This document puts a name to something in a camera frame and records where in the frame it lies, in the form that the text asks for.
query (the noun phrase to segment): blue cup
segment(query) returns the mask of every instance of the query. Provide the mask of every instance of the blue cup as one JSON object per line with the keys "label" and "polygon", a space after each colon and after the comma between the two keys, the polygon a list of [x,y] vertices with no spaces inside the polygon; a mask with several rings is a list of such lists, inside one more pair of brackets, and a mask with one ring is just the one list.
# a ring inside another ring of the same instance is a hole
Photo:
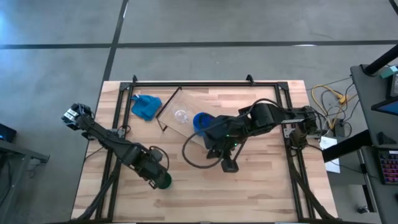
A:
{"label": "blue cup", "polygon": [[[200,112],[193,117],[193,130],[198,132],[203,128],[208,128],[210,125],[211,120],[214,117],[208,113]],[[198,133],[199,136],[204,136],[205,133],[203,131]]]}

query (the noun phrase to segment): keyboard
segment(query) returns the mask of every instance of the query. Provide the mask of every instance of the keyboard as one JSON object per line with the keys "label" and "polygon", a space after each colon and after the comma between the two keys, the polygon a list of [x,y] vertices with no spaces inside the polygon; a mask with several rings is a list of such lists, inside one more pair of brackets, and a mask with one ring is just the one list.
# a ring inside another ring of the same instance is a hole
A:
{"label": "keyboard", "polygon": [[398,151],[379,151],[378,158],[382,183],[398,185]]}

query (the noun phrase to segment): white paper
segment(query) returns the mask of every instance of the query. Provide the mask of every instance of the white paper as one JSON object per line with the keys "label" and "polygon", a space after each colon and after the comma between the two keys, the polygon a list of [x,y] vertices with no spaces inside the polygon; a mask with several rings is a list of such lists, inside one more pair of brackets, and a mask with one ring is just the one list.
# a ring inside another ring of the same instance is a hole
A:
{"label": "white paper", "polygon": [[[329,148],[330,146],[334,146],[337,144],[337,139],[333,138],[328,138],[328,137],[321,137],[321,142],[319,143],[319,146],[321,147],[322,150]],[[325,167],[327,171],[330,172],[335,172],[335,173],[340,173],[340,162],[337,159],[333,159],[331,162],[325,163]]]}

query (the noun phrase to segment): gray floor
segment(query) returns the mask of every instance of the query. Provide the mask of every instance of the gray floor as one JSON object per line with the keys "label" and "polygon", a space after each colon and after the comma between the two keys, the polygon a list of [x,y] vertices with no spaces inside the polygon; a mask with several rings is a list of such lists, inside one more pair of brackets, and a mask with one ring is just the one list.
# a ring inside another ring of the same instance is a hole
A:
{"label": "gray floor", "polygon": [[[111,43],[121,3],[0,1],[0,44]],[[120,42],[396,40],[397,22],[388,0],[130,0]],[[305,80],[310,88],[348,77],[350,66],[372,62],[391,47],[118,49],[110,80],[242,80],[251,74],[257,80]],[[0,123],[18,131],[21,146],[51,154],[47,166],[27,178],[13,223],[69,219],[87,142],[60,117],[74,102],[96,108],[108,54],[0,50]],[[344,92],[349,84],[331,86]],[[325,101],[332,105],[335,99]],[[353,134],[366,129],[360,105],[350,122]],[[355,167],[355,159],[341,160]],[[358,174],[342,170],[330,174],[330,182],[340,218],[379,222],[375,214],[355,213],[363,203],[353,186],[361,182]]]}

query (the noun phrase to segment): wooden tabletop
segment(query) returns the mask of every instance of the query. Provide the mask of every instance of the wooden tabletop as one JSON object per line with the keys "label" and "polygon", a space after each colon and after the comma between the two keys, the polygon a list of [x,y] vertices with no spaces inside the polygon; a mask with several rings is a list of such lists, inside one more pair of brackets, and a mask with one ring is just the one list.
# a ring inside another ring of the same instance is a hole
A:
{"label": "wooden tabletop", "polygon": [[[288,81],[293,107],[309,105],[304,82]],[[96,122],[105,128],[113,123],[120,82],[104,82],[96,112]],[[186,93],[214,106],[223,114],[237,115],[238,109],[256,99],[276,100],[273,87],[184,87]],[[176,87],[134,88],[133,94],[159,97],[165,103]],[[123,120],[124,97],[119,125]],[[136,173],[122,166],[115,222],[293,222],[297,221],[292,187],[280,126],[270,133],[249,138],[239,158],[239,172],[223,173],[221,166],[196,169],[182,155],[186,137],[167,128],[163,133],[157,121],[145,122],[130,112],[131,132],[126,139],[146,147],[158,146],[170,157],[172,185],[166,190],[152,190]],[[101,146],[89,143],[87,154]],[[198,164],[205,160],[203,147],[191,142],[187,157]],[[330,214],[337,217],[322,154],[311,147],[303,151],[310,188]],[[91,156],[83,166],[72,218],[83,213],[101,185],[106,150]],[[104,205],[108,209],[109,193]],[[306,205],[300,192],[302,207]]]}

